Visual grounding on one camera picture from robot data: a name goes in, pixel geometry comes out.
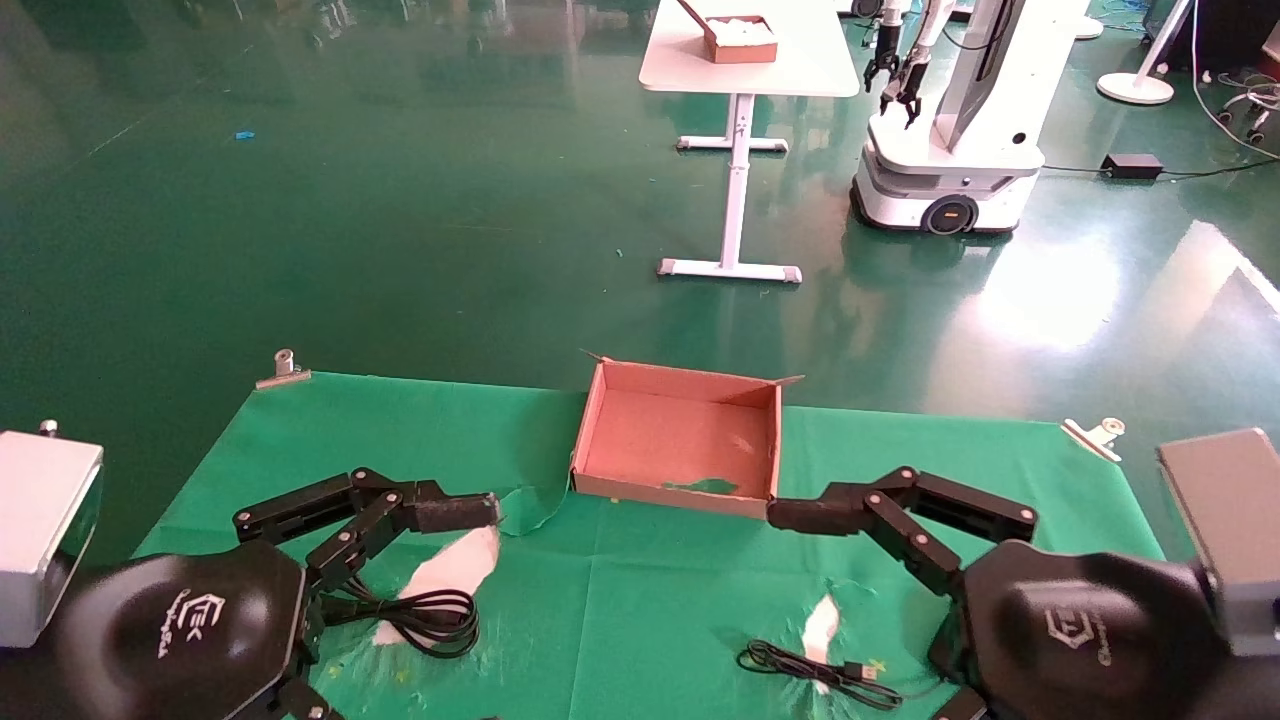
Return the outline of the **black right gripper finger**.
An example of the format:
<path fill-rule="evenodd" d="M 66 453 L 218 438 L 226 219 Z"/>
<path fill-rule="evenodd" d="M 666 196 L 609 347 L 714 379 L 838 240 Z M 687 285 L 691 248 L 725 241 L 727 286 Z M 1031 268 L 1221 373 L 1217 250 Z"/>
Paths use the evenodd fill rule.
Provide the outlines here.
<path fill-rule="evenodd" d="M 960 557 L 920 518 L 995 543 L 1030 542 L 1038 521 L 1027 506 L 909 466 L 872 483 L 831 483 L 817 498 L 768 502 L 773 528 L 810 536 L 865 534 L 933 594 L 957 597 Z"/>

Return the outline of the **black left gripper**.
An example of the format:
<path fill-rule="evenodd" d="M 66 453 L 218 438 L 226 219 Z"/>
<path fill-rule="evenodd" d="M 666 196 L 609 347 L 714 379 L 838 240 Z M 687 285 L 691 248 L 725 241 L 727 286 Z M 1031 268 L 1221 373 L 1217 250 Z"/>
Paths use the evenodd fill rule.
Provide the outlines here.
<path fill-rule="evenodd" d="M 69 719 L 342 720 L 307 679 L 305 570 L 253 541 L 77 582 L 55 614 Z"/>

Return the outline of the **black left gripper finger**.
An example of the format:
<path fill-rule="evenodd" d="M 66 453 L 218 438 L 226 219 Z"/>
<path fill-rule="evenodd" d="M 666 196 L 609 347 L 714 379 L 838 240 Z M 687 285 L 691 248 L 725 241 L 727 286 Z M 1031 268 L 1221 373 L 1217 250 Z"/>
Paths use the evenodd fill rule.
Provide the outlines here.
<path fill-rule="evenodd" d="M 493 493 L 448 495 L 434 480 L 398 482 L 356 468 L 241 509 L 233 524 L 239 542 L 273 544 L 334 527 L 335 533 L 305 560 L 308 588 L 320 592 L 348 585 L 370 559 L 406 532 L 494 527 L 499 515 Z"/>

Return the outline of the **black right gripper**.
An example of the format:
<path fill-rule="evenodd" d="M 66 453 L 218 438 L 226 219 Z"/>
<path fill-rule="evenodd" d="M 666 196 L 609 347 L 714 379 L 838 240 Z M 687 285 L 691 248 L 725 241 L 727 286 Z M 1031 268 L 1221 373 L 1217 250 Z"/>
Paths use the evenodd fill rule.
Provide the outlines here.
<path fill-rule="evenodd" d="M 1202 575 L 1009 541 L 972 562 L 931 647 L 933 720 L 1190 719 L 1230 662 Z"/>

